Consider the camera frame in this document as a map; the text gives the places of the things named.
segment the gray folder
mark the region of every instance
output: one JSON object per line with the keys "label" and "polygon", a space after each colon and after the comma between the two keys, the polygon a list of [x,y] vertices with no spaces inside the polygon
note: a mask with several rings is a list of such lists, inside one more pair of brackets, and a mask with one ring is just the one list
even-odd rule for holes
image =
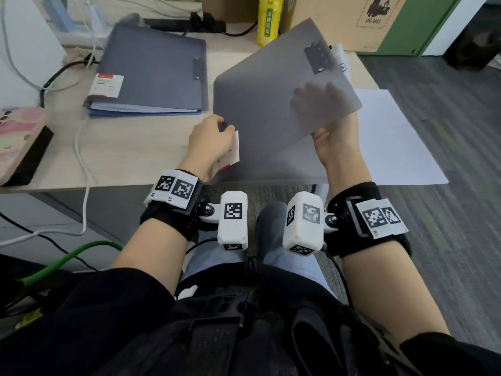
{"label": "gray folder", "polygon": [[119,23],[111,32],[98,73],[123,75],[117,98],[86,100],[134,106],[208,110],[203,39]]}
{"label": "gray folder", "polygon": [[240,162],[217,180],[238,180],[361,107],[320,31],[304,21],[216,78],[214,113],[235,126],[240,142]]}

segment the forearm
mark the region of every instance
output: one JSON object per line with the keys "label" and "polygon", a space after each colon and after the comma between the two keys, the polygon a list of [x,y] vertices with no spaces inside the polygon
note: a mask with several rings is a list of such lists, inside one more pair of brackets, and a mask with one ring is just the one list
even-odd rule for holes
{"label": "forearm", "polygon": [[142,270],[174,295],[186,245],[187,240],[174,228],[156,219],[149,219],[139,226],[111,267]]}
{"label": "forearm", "polygon": [[[372,181],[358,145],[337,146],[336,150],[326,163],[333,197]],[[423,332],[448,333],[423,279],[398,242],[344,257],[343,271],[354,307],[384,325],[399,342]]]}

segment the blue folder edge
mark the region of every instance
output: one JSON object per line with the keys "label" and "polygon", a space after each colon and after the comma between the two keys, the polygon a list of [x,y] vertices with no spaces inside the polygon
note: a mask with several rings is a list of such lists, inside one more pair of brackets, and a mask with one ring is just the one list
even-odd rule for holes
{"label": "blue folder edge", "polygon": [[141,116],[189,116],[189,115],[201,115],[201,111],[197,112],[172,112],[172,113],[140,113],[140,112],[113,112],[113,111],[102,111],[96,109],[87,109],[89,117],[91,119],[99,119],[106,117],[141,117]]}

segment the blue jeans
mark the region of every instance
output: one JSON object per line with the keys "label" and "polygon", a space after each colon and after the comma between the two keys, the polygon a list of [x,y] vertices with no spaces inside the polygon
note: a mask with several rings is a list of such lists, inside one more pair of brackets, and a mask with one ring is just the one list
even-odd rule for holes
{"label": "blue jeans", "polygon": [[[309,278],[332,293],[313,255],[298,256],[282,246],[286,216],[287,205],[282,202],[268,204],[258,216],[255,230],[259,250],[264,253],[263,263]],[[217,231],[200,232],[200,240],[212,237],[217,237]],[[203,244],[194,251],[183,280],[215,265],[244,262],[247,257],[247,251],[226,251],[217,242]]]}

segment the person's left hand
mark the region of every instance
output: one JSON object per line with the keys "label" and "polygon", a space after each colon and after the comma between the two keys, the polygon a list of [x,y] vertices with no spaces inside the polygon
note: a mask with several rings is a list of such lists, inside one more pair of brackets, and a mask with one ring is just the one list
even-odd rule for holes
{"label": "person's left hand", "polygon": [[193,128],[188,141],[188,153],[179,165],[180,169],[195,174],[203,181],[211,179],[209,174],[212,164],[222,157],[231,146],[235,136],[235,127],[227,126],[219,131],[218,124],[224,119],[218,115],[206,117]]}

